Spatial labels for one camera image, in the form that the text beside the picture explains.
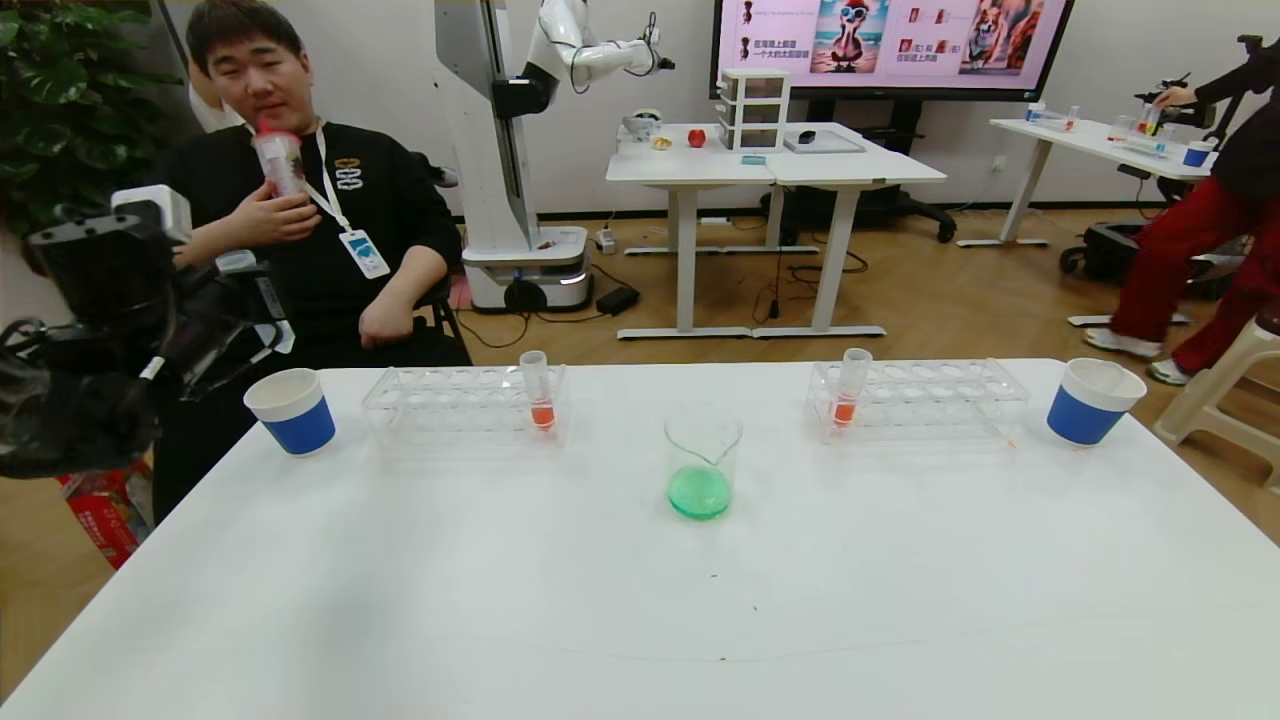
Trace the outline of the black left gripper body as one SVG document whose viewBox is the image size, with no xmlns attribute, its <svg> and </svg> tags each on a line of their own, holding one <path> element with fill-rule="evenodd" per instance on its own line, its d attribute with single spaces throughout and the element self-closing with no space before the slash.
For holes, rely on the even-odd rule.
<svg viewBox="0 0 1280 720">
<path fill-rule="evenodd" d="M 178 314 L 170 338 L 170 370 L 184 386 L 198 387 L 209 368 L 248 332 L 259 341 L 242 366 L 287 352 L 287 314 L 261 260 L 219 260 L 177 275 Z"/>
</svg>

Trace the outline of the man's right hand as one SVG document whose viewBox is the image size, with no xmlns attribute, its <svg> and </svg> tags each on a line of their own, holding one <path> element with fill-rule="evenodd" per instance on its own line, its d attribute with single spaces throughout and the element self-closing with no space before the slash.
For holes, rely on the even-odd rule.
<svg viewBox="0 0 1280 720">
<path fill-rule="evenodd" d="M 320 214 L 306 192 L 275 196 L 266 181 L 225 218 L 236 247 L 257 247 L 302 240 L 320 224 Z"/>
</svg>

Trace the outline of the man's left hand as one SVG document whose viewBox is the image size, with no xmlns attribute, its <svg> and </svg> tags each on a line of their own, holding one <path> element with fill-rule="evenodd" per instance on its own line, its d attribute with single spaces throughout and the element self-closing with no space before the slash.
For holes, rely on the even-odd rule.
<svg viewBox="0 0 1280 720">
<path fill-rule="evenodd" d="M 358 320 L 360 343 L 370 350 L 408 338 L 413 333 L 412 302 L 397 299 L 376 299 L 364 310 Z"/>
</svg>

